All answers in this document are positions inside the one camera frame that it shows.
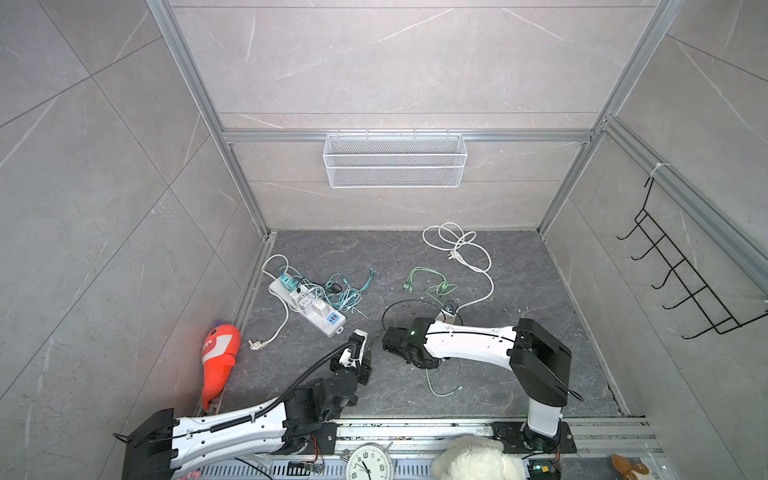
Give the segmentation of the white multicolour power strip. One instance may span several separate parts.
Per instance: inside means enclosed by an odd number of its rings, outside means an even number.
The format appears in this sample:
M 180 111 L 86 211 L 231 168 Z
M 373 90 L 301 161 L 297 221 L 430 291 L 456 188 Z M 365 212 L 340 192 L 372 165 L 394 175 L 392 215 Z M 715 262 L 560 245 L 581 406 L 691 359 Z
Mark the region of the white multicolour power strip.
M 298 280 L 298 287 L 289 292 L 279 277 L 271 282 L 268 290 L 281 299 L 290 312 L 298 313 L 329 338 L 343 332 L 347 319 L 325 299 L 321 287 Z

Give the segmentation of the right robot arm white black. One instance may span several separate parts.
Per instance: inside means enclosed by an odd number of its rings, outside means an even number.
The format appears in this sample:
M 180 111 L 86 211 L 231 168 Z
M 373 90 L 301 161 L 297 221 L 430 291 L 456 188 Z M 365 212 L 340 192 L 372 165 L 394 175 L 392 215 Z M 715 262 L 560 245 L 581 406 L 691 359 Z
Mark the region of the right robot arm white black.
M 573 394 L 572 352 L 536 321 L 522 318 L 515 326 L 482 328 L 417 318 L 409 328 L 387 328 L 382 346 L 423 370 L 458 358 L 511 371 L 528 396 L 527 418 L 520 425 L 497 423 L 496 436 L 511 453 L 576 451 L 570 427 L 562 420 Z

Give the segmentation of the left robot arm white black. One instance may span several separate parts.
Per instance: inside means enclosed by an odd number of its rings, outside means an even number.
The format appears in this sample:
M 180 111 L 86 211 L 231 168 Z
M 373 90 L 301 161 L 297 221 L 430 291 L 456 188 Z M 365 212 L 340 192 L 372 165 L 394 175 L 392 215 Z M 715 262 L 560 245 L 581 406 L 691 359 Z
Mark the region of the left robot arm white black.
M 128 435 L 123 479 L 180 479 L 244 454 L 301 451 L 344 408 L 357 404 L 357 388 L 371 374 L 368 334 L 349 339 L 303 372 L 283 393 L 259 405 L 223 414 L 177 417 L 159 410 Z

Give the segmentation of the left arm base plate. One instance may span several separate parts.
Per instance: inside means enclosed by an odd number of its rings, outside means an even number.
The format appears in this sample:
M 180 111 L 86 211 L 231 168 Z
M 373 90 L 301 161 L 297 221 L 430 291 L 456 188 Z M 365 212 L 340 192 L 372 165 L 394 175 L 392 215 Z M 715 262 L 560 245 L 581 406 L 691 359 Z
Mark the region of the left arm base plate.
M 337 442 L 337 430 L 339 425 L 335 422 L 325 422 L 317 430 L 305 434 L 286 433 L 283 446 L 278 451 L 281 455 L 289 454 L 322 454 L 331 455 L 335 452 Z

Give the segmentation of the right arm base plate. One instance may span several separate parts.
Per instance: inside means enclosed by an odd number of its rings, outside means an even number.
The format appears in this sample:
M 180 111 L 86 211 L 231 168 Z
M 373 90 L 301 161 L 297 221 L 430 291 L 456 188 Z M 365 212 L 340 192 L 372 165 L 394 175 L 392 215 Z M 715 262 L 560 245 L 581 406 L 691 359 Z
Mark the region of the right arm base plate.
M 507 454 L 575 454 L 577 447 L 570 426 L 560 421 L 553 437 L 534 432 L 525 422 L 492 422 L 492 438 Z

